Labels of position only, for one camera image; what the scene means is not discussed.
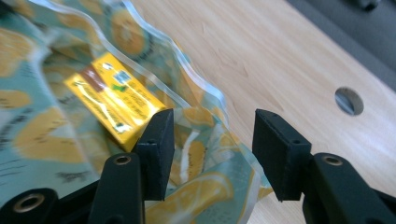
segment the printed plastic bag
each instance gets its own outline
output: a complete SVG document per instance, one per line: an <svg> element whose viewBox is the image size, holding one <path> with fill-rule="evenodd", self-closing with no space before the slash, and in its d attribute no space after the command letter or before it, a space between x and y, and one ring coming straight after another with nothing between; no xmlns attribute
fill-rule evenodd
<svg viewBox="0 0 396 224"><path fill-rule="evenodd" d="M63 197L100 177L120 149L63 81L111 52L175 109L176 152L164 202L147 223L245 223L271 192L262 168L228 131L224 97L177 44L129 1L5 1L0 19L0 206L28 189Z"/></svg>

